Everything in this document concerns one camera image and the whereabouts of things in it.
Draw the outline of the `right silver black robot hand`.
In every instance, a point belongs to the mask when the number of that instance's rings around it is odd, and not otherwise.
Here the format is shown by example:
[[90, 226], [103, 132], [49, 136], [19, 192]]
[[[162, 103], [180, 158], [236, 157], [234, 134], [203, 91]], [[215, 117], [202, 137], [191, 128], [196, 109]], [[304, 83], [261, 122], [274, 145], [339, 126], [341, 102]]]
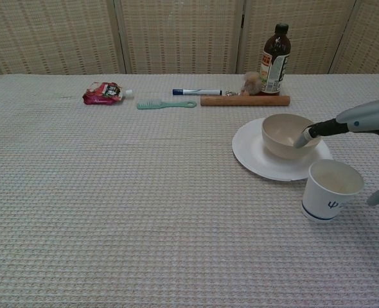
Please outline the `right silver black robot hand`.
[[[347, 109], [333, 119], [306, 126], [294, 141], [294, 147], [300, 149], [318, 137], [348, 132], [379, 136], [379, 100]], [[343, 196], [356, 194], [364, 186], [364, 179], [356, 169], [336, 160], [313, 163], [310, 178], [327, 190]]]

